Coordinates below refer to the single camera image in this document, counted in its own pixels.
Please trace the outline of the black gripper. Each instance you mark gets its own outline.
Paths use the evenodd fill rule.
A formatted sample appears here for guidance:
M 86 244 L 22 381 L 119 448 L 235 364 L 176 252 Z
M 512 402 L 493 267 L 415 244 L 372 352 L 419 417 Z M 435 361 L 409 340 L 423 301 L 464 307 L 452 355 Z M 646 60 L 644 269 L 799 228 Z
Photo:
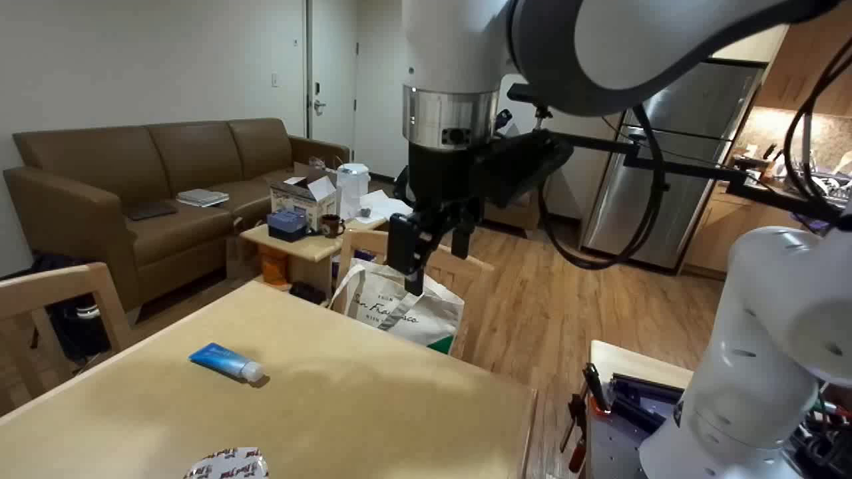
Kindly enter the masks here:
M 387 263 L 401 273 L 404 291 L 423 293 L 427 263 L 440 244 L 436 235 L 452 232 L 449 249 L 467 259 L 484 207 L 506 207 L 533 191 L 570 154 L 573 142 L 552 131 L 484 142 L 461 152 L 415 146 L 408 163 L 408 182 L 415 197 L 413 213 L 395 213 L 388 220 Z

